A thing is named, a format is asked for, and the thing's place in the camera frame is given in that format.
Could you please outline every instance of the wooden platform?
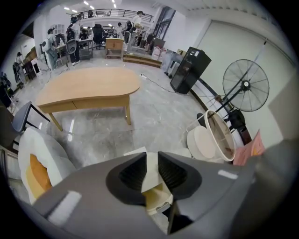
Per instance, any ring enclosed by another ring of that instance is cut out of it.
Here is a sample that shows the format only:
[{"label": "wooden platform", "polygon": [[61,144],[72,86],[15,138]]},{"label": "wooden platform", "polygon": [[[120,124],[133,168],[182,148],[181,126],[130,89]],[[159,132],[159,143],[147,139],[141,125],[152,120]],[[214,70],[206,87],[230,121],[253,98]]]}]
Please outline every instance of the wooden platform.
[{"label": "wooden platform", "polygon": [[153,66],[153,67],[157,67],[157,68],[160,68],[161,64],[162,64],[162,62],[160,62],[160,61],[155,61],[153,59],[138,56],[138,55],[124,55],[123,61],[130,62],[130,63],[136,63],[136,64],[142,64],[142,65],[149,65],[149,66]]}]

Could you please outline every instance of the orange cushion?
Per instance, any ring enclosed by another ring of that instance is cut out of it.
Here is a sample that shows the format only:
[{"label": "orange cushion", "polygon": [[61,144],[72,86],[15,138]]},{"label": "orange cushion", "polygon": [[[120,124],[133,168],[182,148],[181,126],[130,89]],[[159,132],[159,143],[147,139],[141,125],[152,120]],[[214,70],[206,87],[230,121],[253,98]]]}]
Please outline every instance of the orange cushion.
[{"label": "orange cushion", "polygon": [[52,187],[47,169],[32,154],[30,154],[30,167],[26,170],[26,178],[35,198]]}]

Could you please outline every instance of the marble floor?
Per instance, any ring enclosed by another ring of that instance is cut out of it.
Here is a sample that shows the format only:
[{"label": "marble floor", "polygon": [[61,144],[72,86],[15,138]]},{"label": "marble floor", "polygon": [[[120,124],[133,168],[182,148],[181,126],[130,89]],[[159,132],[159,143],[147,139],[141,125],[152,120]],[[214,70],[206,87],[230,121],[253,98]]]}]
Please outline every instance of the marble floor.
[{"label": "marble floor", "polygon": [[[54,113],[64,129],[62,132],[53,122],[50,126],[35,111],[30,111],[28,121],[55,138],[77,169],[123,156],[141,147],[154,153],[186,148],[185,129],[196,120],[197,113],[204,112],[192,95],[174,93],[170,79],[162,70],[124,63],[119,59],[106,60],[102,50],[95,51],[93,59],[83,60],[75,66],[69,65],[69,70],[89,67],[126,67],[146,77],[140,76],[141,87],[130,96],[130,126],[125,120],[122,107]],[[19,103],[13,111],[17,112],[28,101],[35,105],[41,89],[65,70],[67,67],[61,66],[53,72],[45,71],[27,83],[16,93]],[[24,196],[24,188],[18,183],[11,183],[10,186],[15,195],[28,201],[28,197]],[[167,231],[166,216],[157,214],[152,218],[164,232]]]}]

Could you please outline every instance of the table leg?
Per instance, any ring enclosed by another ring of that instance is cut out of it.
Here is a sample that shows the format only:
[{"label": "table leg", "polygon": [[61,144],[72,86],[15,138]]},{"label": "table leg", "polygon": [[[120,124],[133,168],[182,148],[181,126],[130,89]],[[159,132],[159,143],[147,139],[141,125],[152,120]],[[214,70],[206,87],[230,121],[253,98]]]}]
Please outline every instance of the table leg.
[{"label": "table leg", "polygon": [[57,120],[55,119],[54,115],[52,113],[49,113],[49,116],[51,117],[51,119],[53,120],[54,124],[57,126],[57,128],[62,131],[62,127],[60,126],[60,124],[57,122]]},{"label": "table leg", "polygon": [[126,106],[127,124],[131,125],[130,103]]}]

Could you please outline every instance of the black cabinet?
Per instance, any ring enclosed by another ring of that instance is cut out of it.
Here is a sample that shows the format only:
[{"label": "black cabinet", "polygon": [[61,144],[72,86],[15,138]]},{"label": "black cabinet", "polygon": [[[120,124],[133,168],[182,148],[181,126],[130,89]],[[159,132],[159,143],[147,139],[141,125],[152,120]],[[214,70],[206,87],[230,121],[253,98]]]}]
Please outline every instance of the black cabinet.
[{"label": "black cabinet", "polygon": [[187,94],[210,62],[204,51],[190,47],[170,82],[174,91]]}]

